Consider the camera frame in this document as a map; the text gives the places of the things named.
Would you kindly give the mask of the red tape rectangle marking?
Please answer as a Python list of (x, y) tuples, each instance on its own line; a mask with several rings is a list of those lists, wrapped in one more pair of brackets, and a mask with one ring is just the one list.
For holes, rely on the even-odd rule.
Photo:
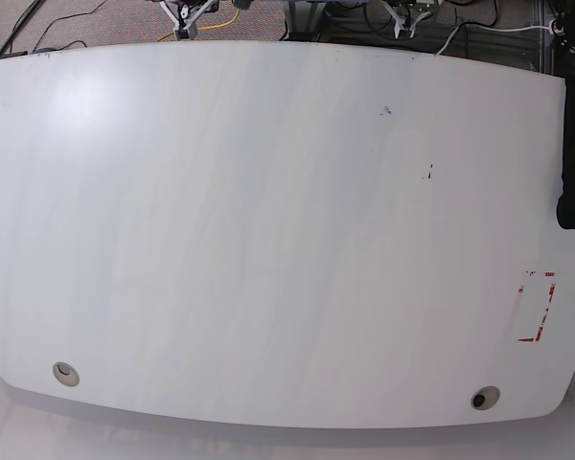
[(555, 272), (524, 273), (518, 289), (517, 310), (513, 323), (513, 336), (517, 342), (534, 343), (541, 340), (555, 287)]

